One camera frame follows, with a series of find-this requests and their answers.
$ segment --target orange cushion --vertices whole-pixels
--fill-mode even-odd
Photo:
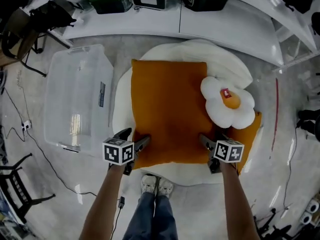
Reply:
[[[239,173],[241,172],[241,170],[243,169],[243,167],[245,166],[245,164],[248,160],[249,152],[251,150],[252,144],[253,144],[255,137],[257,135],[257,131],[259,130],[260,125],[261,125],[261,120],[262,120],[262,113],[255,112],[255,119],[254,119],[253,123],[250,126],[248,126],[247,128],[239,130],[239,129],[235,129],[233,127],[230,127],[226,131],[226,135],[229,138],[244,144],[244,151],[242,154],[242,159],[240,162],[237,163],[237,168],[238,168]]]
[[[135,169],[170,162],[207,163],[209,151],[199,134],[214,139],[215,125],[200,90],[206,76],[205,62],[132,60],[133,140],[151,137]]]

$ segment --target forearm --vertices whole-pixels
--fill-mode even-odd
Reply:
[[[229,240],[259,240],[253,215],[240,184],[237,171],[226,163],[220,165]]]
[[[124,166],[112,166],[85,219],[81,240],[109,240],[117,209],[117,199]]]

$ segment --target flower-shaped pillow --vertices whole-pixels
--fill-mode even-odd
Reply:
[[[201,82],[201,92],[206,99],[206,112],[217,126],[244,129],[255,120],[255,100],[246,90],[207,76]]]

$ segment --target plastic container lid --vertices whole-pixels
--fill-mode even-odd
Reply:
[[[55,146],[102,157],[109,127],[113,66],[100,44],[56,52],[44,104],[44,138]]]

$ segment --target gray floor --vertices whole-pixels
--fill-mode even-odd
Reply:
[[[181,39],[159,36],[102,36],[74,40],[74,46],[102,44],[105,55],[114,66],[113,94],[120,77],[130,68],[131,59],[139,59],[150,48],[164,43],[180,42]],[[47,72],[51,58],[64,48],[48,39],[43,54],[30,54],[29,65]],[[302,108],[319,108],[320,103],[307,101],[308,87],[300,79],[302,74],[319,72],[320,59],[314,58],[291,67],[283,72],[271,72],[272,65],[249,55],[232,51],[249,68],[253,83],[249,90],[254,94],[257,106],[263,113],[263,137],[257,154],[250,159],[240,180],[252,213],[258,220],[269,215],[275,207],[278,227],[293,225],[298,227],[298,220],[312,196],[320,186],[320,143],[306,140],[306,133],[297,130],[297,149],[292,159],[292,175],[287,188],[286,205],[289,211],[283,214],[283,201],[286,183],[289,177],[289,158],[295,149],[296,112]],[[274,149],[272,143],[276,119],[276,78],[279,86],[279,115]],[[57,173],[72,189],[81,192],[98,193],[107,168],[99,159],[84,153],[71,153],[52,146],[44,140],[43,109],[47,78],[24,69],[16,63],[8,67],[6,88],[22,114],[28,118],[24,101],[24,88],[28,111],[33,123],[30,134],[36,137],[40,147],[52,162]],[[11,127],[20,129],[19,116],[4,93],[1,97],[1,121],[6,133]],[[29,226],[42,239],[77,239],[82,230],[86,214],[94,197],[80,196],[67,190],[57,179],[43,154],[34,141],[26,136],[21,142],[11,133],[5,141],[10,164],[30,152],[33,157],[23,163],[22,177],[34,198],[46,197],[52,193],[56,197],[34,206],[26,218]],[[131,178],[123,178],[121,193],[125,196],[122,210],[113,239],[121,239],[139,198],[140,174],[133,173]],[[203,184],[192,187],[176,186],[171,198],[180,239],[227,239],[224,192],[222,184]]]

